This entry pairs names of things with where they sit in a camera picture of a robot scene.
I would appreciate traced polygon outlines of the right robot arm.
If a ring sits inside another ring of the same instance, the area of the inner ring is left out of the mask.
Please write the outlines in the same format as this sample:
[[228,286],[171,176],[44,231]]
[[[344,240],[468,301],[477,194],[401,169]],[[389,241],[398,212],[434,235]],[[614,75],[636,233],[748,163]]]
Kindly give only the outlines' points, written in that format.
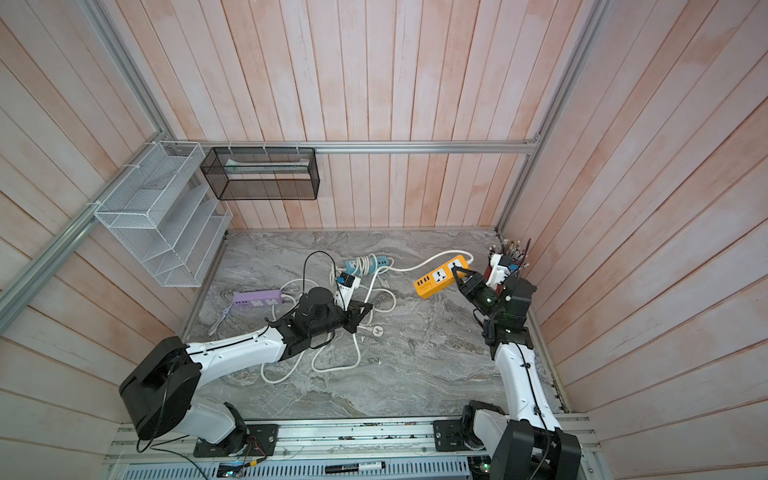
[[473,400],[464,407],[461,441],[490,457],[491,479],[575,479],[581,445],[555,418],[536,371],[525,321],[536,287],[517,274],[502,287],[462,267],[452,273],[460,293],[484,316],[482,337],[504,386],[507,408]]

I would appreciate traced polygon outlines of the teal power strip with cord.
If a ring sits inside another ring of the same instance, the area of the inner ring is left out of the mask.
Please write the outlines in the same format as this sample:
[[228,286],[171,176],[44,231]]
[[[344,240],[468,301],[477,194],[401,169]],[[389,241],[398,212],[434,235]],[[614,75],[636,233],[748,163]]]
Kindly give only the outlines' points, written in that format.
[[337,268],[330,273],[329,278],[331,282],[335,282],[341,272],[362,278],[372,275],[380,268],[392,266],[393,264],[394,259],[392,257],[370,253],[345,261],[343,267]]

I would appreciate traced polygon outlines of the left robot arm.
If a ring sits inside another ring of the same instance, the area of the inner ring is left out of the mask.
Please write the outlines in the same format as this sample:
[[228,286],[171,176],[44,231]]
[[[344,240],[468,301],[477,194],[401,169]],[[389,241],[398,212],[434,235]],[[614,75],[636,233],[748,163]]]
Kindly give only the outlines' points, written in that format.
[[344,329],[357,331],[373,305],[339,305],[330,290],[314,287],[264,328],[236,337],[186,344],[160,341],[119,387],[138,439],[152,442],[178,432],[203,440],[225,456],[249,443],[249,429],[230,403],[196,396],[199,387],[239,370],[278,363],[310,349],[312,340]]

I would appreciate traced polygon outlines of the orange power strip with cord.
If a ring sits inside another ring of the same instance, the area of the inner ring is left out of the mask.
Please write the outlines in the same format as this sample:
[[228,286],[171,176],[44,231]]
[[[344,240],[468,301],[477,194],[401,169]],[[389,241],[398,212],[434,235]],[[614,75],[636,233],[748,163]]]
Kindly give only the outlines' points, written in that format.
[[[414,272],[416,270],[419,270],[422,267],[430,266],[430,264],[437,260],[446,260],[433,270],[431,270],[429,273],[425,273],[421,275],[417,280],[414,281],[414,289],[417,295],[422,299],[427,299],[430,296],[434,295],[435,293],[438,293],[447,286],[452,285],[455,283],[455,280],[453,278],[453,274],[451,272],[451,268],[453,266],[461,266],[468,268],[472,261],[474,260],[473,255],[464,250],[457,250],[457,249],[450,249],[442,251],[438,254],[433,255],[432,257],[429,257],[428,259],[422,261],[420,264],[413,266],[413,267],[405,267],[405,268],[398,268],[395,267],[394,264],[392,266],[387,266],[378,269],[375,273],[372,274],[371,277],[371,283],[368,285],[367,289],[368,292],[366,294],[365,300],[369,300],[372,293],[374,291],[377,292],[384,292],[389,294],[393,299],[393,306],[390,308],[390,310],[377,310],[374,308],[374,312],[380,311],[381,313],[386,313],[388,311],[391,311],[394,309],[394,307],[397,305],[397,299],[393,292],[387,290],[386,288],[375,288],[376,282],[378,281],[378,278],[385,273],[388,272],[395,272],[395,273],[410,273]],[[368,324],[363,325],[363,330],[369,330],[371,333],[374,333],[376,331],[381,330],[379,336],[383,334],[382,328],[379,328],[380,325],[371,325],[371,322],[368,322]],[[315,373],[331,373],[331,372],[337,372],[337,371],[347,371],[355,369],[362,360],[362,353],[360,349],[360,344],[357,338],[357,334],[352,334],[352,340],[353,340],[353,346],[355,349],[356,358],[355,361],[352,364],[349,365],[339,365],[334,367],[326,367],[326,368],[320,368],[317,366],[317,360],[319,359],[320,354],[324,352],[324,349],[326,347],[321,347],[319,350],[319,353],[316,353],[311,360],[310,366],[313,372]]]

